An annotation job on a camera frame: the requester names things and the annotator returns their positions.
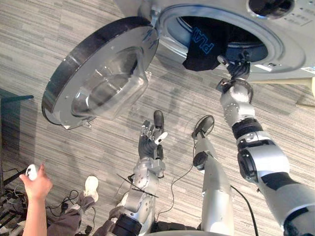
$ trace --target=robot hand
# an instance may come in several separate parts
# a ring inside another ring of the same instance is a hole
[[[163,149],[161,142],[167,137],[167,132],[164,132],[164,117],[161,111],[154,112],[154,125],[150,126],[149,121],[144,121],[140,137],[138,151],[140,159],[151,157],[153,159],[163,159]]]
[[[231,79],[243,79],[246,80],[250,75],[250,55],[247,51],[244,51],[239,55],[239,60],[237,61],[228,61],[223,56],[218,56],[218,61],[223,64],[228,73],[231,75]]]

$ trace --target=black cable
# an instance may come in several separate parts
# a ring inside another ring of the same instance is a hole
[[[13,169],[10,169],[10,170],[7,170],[7,171],[3,171],[3,172],[9,172],[9,171],[16,171],[17,173],[19,173],[19,170],[16,169],[16,168],[13,168]]]
[[[137,188],[137,189],[133,189],[133,190],[137,190],[137,191],[140,191],[140,192],[146,193],[146,194],[148,194],[148,195],[150,195],[150,196],[153,196],[153,197],[158,198],[158,196],[153,195],[153,194],[151,194],[151,193],[148,193],[148,192],[146,192],[146,191],[142,190],[141,188],[139,188],[138,186],[134,185],[132,182],[129,182],[129,180],[128,180],[128,179],[126,179],[126,178],[122,177],[120,174],[117,174],[117,175],[118,175],[120,178],[122,178],[124,181],[127,181],[127,182],[128,182],[128,183],[130,183],[132,186],[134,186],[134,187],[136,187],[136,188]]]
[[[256,225],[254,213],[253,213],[253,211],[252,211],[252,207],[251,207],[251,205],[250,205],[250,202],[249,202],[249,201],[246,199],[246,197],[245,197],[239,190],[237,190],[234,186],[231,185],[231,187],[232,187],[236,192],[238,192],[239,195],[241,195],[241,196],[244,198],[245,202],[247,203],[247,206],[248,206],[248,208],[249,208],[249,210],[250,210],[250,213],[251,213],[251,216],[252,216],[252,224],[253,224],[254,229],[255,229],[255,235],[258,236],[258,229],[257,229],[257,225]]]
[[[201,122],[203,119],[208,118],[208,117],[212,117],[212,118],[213,118],[212,115],[205,115],[205,116],[203,116],[202,118],[200,118],[200,119],[198,120],[198,122],[196,123],[196,125],[195,125],[195,127],[194,127],[193,130],[195,131],[195,129],[197,128],[197,125],[199,124],[199,122]],[[211,133],[211,131],[213,130],[214,127],[215,127],[215,120],[214,120],[214,118],[213,118],[213,124],[212,124],[212,126],[210,127],[210,130],[209,130],[207,133],[205,133],[204,135],[208,135],[209,133]],[[195,143],[195,139],[193,139],[192,158],[195,157],[195,148],[196,148],[196,143]],[[174,179],[173,179],[173,181],[172,181],[172,183],[171,183],[171,193],[172,193],[172,197],[173,197],[172,206],[171,206],[168,210],[160,211],[160,212],[157,214],[157,219],[156,219],[156,221],[158,221],[158,217],[159,217],[160,214],[169,212],[169,211],[173,208],[174,202],[175,202],[175,196],[174,196],[174,192],[173,192],[173,185],[174,185],[177,181],[179,181],[181,178],[185,177],[185,176],[192,170],[192,168],[193,168],[193,165],[191,165],[191,167],[189,168],[189,170],[188,170],[185,174],[183,174],[182,176],[180,176],[178,179],[176,179],[175,181],[174,181]]]
[[[93,217],[93,228],[92,228],[92,231],[91,232],[93,232],[93,230],[94,230],[94,228],[95,228],[95,216],[96,216],[96,209],[94,208],[94,207],[92,207],[93,208],[93,210],[94,210],[94,217]]]
[[[192,170],[192,167],[193,167],[193,165],[189,168],[189,170],[188,170],[185,174],[183,174],[182,176],[180,176],[180,177],[179,177],[178,179],[176,179],[175,181],[174,181],[174,180],[172,181],[172,183],[171,183],[171,192],[172,192],[172,197],[173,197],[172,206],[171,206],[168,210],[160,211],[160,212],[157,214],[157,219],[156,219],[156,221],[158,221],[158,217],[159,217],[160,214],[169,212],[169,211],[173,208],[173,206],[174,206],[174,200],[175,200],[175,196],[174,196],[174,192],[173,192],[173,185],[174,185],[177,181],[179,181],[181,178],[185,177],[185,176]]]
[[[75,197],[71,198],[71,195],[72,195],[73,192],[75,192],[77,195],[76,195]],[[73,189],[72,189],[72,190],[70,191],[69,196],[68,196],[68,197],[65,197],[65,198],[63,199],[63,201],[62,201],[58,206],[56,206],[56,207],[47,206],[46,209],[49,209],[50,212],[51,212],[51,214],[52,214],[53,216],[59,217],[59,216],[61,216],[61,214],[56,215],[56,214],[53,213],[52,210],[59,208],[62,204],[66,203],[66,202],[68,202],[68,201],[70,201],[72,204],[74,204],[72,200],[76,199],[78,196],[79,196],[79,192],[78,192],[77,190],[73,190]]]

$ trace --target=cable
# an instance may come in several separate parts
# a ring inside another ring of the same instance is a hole
[[[7,170],[7,171],[3,171],[3,172],[9,172],[9,171],[16,171],[17,173],[19,173],[19,170],[16,169],[16,168],[13,168],[13,169],[10,169],[10,170]]]
[[[93,208],[93,210],[94,210],[94,217],[93,217],[93,228],[92,228],[92,231],[91,231],[91,232],[93,232],[93,230],[94,230],[94,228],[95,228],[95,216],[96,216],[96,209],[94,208],[94,206],[93,206],[92,208]]]
[[[175,196],[174,196],[174,192],[173,192],[173,185],[174,185],[177,181],[179,181],[181,178],[185,177],[185,176],[192,170],[192,168],[193,168],[193,165],[191,165],[191,167],[189,168],[189,170],[188,170],[185,174],[183,174],[182,176],[180,176],[180,177],[179,177],[178,179],[176,179],[175,181],[174,181],[174,180],[172,181],[172,183],[171,183],[171,192],[172,192],[172,197],[173,197],[172,206],[171,206],[168,210],[160,211],[160,212],[157,214],[157,219],[156,219],[156,221],[158,221],[158,217],[159,217],[160,214],[169,212],[169,211],[173,208],[173,206],[174,206],[174,200],[175,200]]]
[[[247,203],[247,206],[248,206],[248,208],[249,208],[249,210],[250,210],[250,213],[251,213],[251,216],[252,216],[252,224],[253,224],[254,229],[255,229],[255,235],[258,236],[258,229],[257,229],[257,225],[256,225],[254,213],[253,213],[253,211],[252,211],[252,207],[251,207],[251,205],[250,205],[250,202],[249,202],[249,201],[246,199],[246,197],[245,197],[239,190],[237,190],[234,186],[231,185],[231,187],[232,187],[236,192],[238,192],[239,195],[241,195],[241,196],[244,198],[245,202]]]
[[[203,119],[208,118],[208,117],[212,117],[212,118],[213,118],[212,115],[205,115],[205,116],[203,116],[202,118],[200,118],[200,119],[198,120],[198,122],[196,123],[196,125],[195,125],[195,127],[194,127],[193,130],[195,131],[195,129],[197,128],[197,125],[199,124],[199,122],[201,122]],[[207,133],[205,133],[204,135],[208,135],[209,133],[211,133],[211,131],[213,130],[214,127],[215,127],[215,119],[213,118],[213,124],[212,124],[211,127],[209,128],[210,130],[209,130]],[[193,139],[192,158],[195,157],[195,148],[196,148],[196,141],[195,141],[195,139]],[[173,185],[174,185],[177,181],[179,181],[181,178],[185,177],[185,176],[192,170],[192,168],[193,168],[193,165],[191,165],[191,167],[189,168],[189,170],[188,170],[185,174],[183,174],[182,176],[180,176],[179,178],[177,178],[175,181],[174,181],[174,179],[173,179],[173,181],[172,181],[172,183],[171,183],[171,193],[172,193],[172,197],[173,197],[172,206],[171,206],[168,210],[160,211],[160,212],[157,214],[157,219],[156,219],[156,221],[158,221],[158,217],[159,217],[160,214],[169,212],[169,211],[173,208],[174,202],[175,202],[175,196],[174,196],[174,191],[173,191]]]
[[[73,197],[73,198],[71,198],[72,192],[75,192],[75,193],[77,194],[77,195],[76,195],[75,197]],[[51,214],[52,214],[53,216],[59,217],[59,216],[61,216],[61,214],[56,215],[56,214],[53,213],[52,210],[59,208],[62,204],[66,203],[66,202],[68,202],[68,201],[70,201],[72,204],[74,204],[72,200],[76,199],[78,196],[79,196],[79,192],[78,192],[77,190],[73,190],[73,189],[72,189],[72,190],[70,191],[69,196],[68,196],[68,197],[65,197],[65,198],[63,199],[63,201],[62,201],[58,206],[56,206],[56,207],[47,206],[46,209],[49,209],[50,212],[51,212]]]

